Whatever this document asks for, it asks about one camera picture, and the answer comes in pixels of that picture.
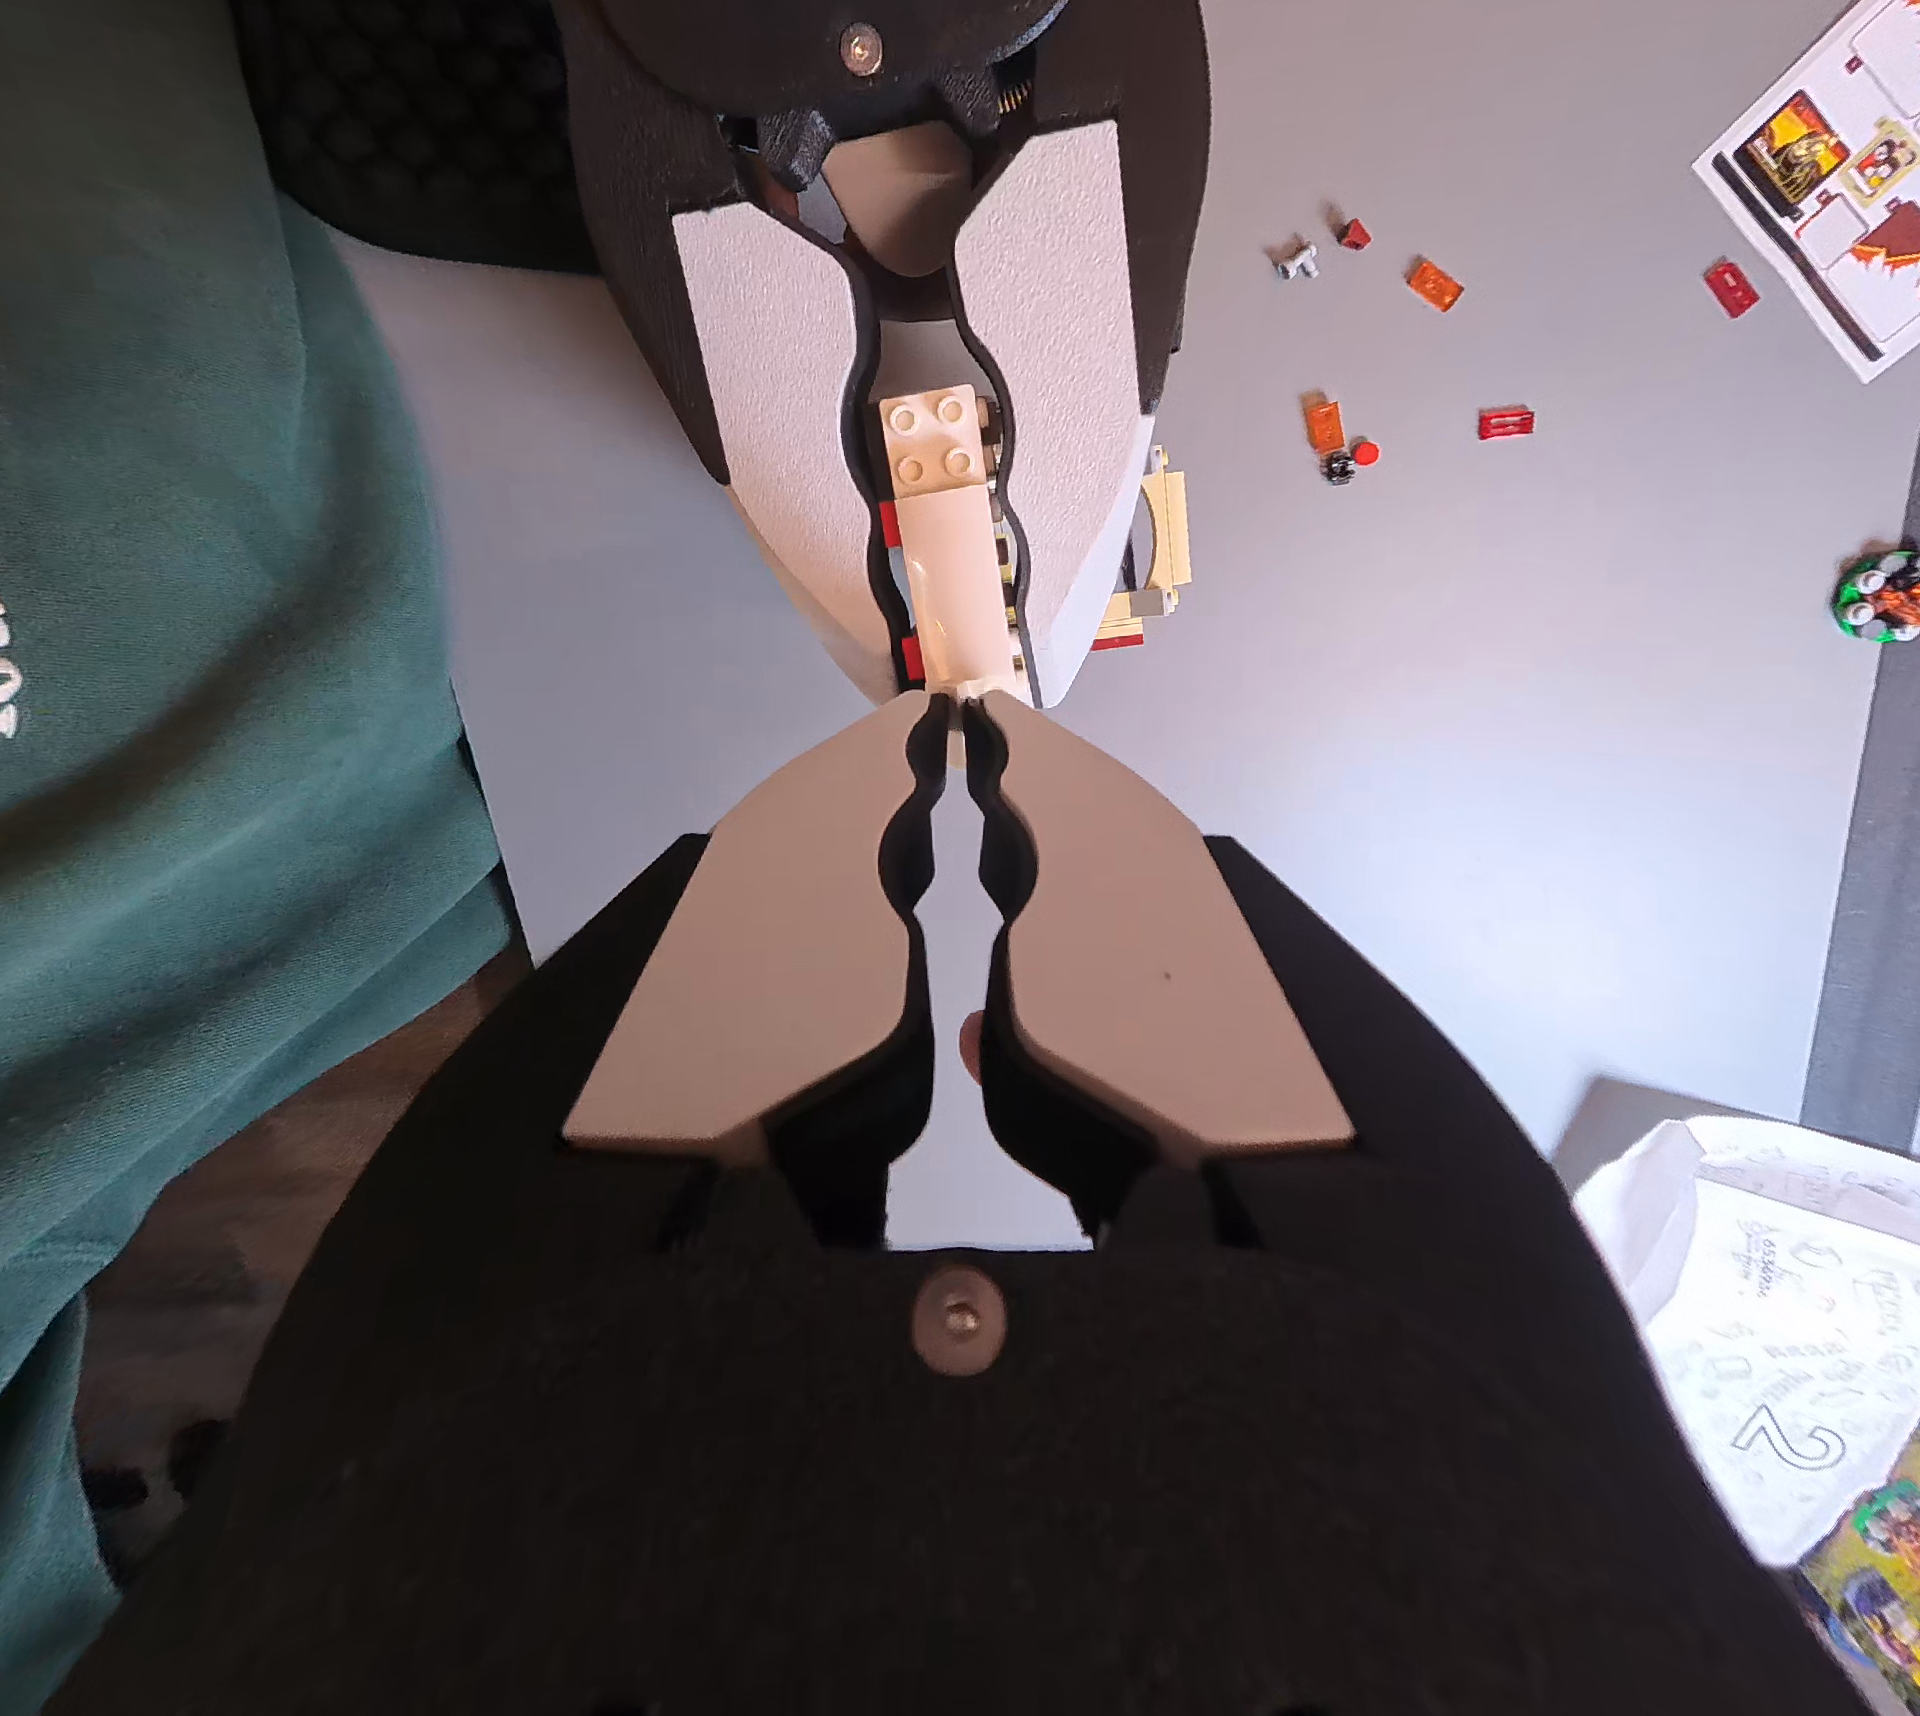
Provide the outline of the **red tan brick toy truck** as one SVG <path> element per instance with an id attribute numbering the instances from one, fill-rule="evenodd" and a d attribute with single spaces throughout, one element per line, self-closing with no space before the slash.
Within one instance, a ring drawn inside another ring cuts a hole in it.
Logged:
<path id="1" fill-rule="evenodd" d="M 905 677 L 955 700 L 989 693 L 1038 700 L 1015 605 L 1020 547 L 997 499 L 995 405 L 972 385 L 882 399 L 875 406 L 890 499 L 879 524 L 904 579 Z M 1089 649 L 1140 649 L 1192 584 L 1187 479 L 1151 445 L 1131 520 L 1145 554 L 1122 539 L 1115 587 Z"/>

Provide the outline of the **brick campfire on green base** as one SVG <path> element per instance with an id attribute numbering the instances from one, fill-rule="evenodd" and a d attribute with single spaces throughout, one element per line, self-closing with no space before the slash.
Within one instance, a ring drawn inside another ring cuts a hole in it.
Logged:
<path id="1" fill-rule="evenodd" d="M 1829 597 L 1835 627 L 1876 649 L 1917 641 L 1917 547 L 1866 552 L 1846 563 Z"/>

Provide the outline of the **sticker sheet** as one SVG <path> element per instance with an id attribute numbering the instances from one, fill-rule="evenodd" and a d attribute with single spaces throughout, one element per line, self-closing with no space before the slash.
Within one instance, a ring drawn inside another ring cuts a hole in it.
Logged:
<path id="1" fill-rule="evenodd" d="M 1917 0 L 1854 0 L 1692 162 L 1867 385 L 1917 347 Z"/>

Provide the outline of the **blue toy set box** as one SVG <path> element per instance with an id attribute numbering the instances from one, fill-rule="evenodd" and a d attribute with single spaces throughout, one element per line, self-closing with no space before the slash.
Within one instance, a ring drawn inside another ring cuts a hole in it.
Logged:
<path id="1" fill-rule="evenodd" d="M 1859 1493 L 1793 1566 L 1812 1633 L 1872 1712 L 1917 1712 L 1917 1484 Z"/>

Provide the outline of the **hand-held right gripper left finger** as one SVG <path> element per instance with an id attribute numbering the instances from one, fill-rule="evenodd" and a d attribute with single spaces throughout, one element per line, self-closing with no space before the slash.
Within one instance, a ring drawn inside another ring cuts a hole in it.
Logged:
<path id="1" fill-rule="evenodd" d="M 926 999 L 918 907 L 946 780 L 947 697 L 895 697 L 721 816 L 565 1145 L 762 1166 L 780 1115 L 894 1045 Z"/>

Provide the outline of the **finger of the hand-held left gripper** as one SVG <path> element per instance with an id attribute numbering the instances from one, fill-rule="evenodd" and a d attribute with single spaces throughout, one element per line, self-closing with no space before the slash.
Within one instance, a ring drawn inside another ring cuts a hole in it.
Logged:
<path id="1" fill-rule="evenodd" d="M 995 385 L 1020 540 L 1015 609 L 1033 705 L 1060 705 L 1115 591 L 1153 419 L 1140 405 L 1119 130 L 1025 138 L 980 186 L 950 272 L 961 336 Z"/>
<path id="2" fill-rule="evenodd" d="M 849 459 L 877 321 L 828 241 L 753 202 L 672 220 L 725 490 L 768 570 L 871 705 L 900 693 Z"/>

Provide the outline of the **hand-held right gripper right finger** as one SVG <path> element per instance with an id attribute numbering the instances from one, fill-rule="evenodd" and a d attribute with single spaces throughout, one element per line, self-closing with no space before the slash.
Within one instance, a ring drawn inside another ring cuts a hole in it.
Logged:
<path id="1" fill-rule="evenodd" d="M 1014 697 L 967 702 L 961 724 L 1015 1069 L 1180 1166 L 1349 1146 L 1202 830 Z"/>

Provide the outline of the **white paper bag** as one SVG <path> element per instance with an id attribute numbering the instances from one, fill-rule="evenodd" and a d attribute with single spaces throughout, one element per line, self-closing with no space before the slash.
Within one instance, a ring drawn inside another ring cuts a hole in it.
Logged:
<path id="1" fill-rule="evenodd" d="M 1722 1510 L 1757 1562 L 1798 1565 L 1915 1435 L 1915 1156 L 1695 1115 L 1572 1206 Z"/>

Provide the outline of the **grey desk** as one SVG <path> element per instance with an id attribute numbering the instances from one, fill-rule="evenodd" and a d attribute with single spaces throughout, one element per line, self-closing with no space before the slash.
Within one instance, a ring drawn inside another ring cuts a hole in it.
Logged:
<path id="1" fill-rule="evenodd" d="M 1907 529 L 1915 354 L 1859 385 L 1694 158 L 1848 3 L 1199 0 L 1211 149 L 1153 432 L 1195 587 L 1057 721 L 1255 853 L 1547 1151 L 1598 1079 L 1787 1121 L 1810 1080 L 1876 688 L 1821 597 Z M 1317 276 L 1282 283 L 1301 238 Z M 540 965 L 864 698 L 603 286 L 342 253 L 434 469 Z M 1739 321 L 1718 261 L 1759 294 Z M 1310 392 L 1379 447 L 1352 483 Z M 1500 406 L 1536 430 L 1480 441 Z"/>

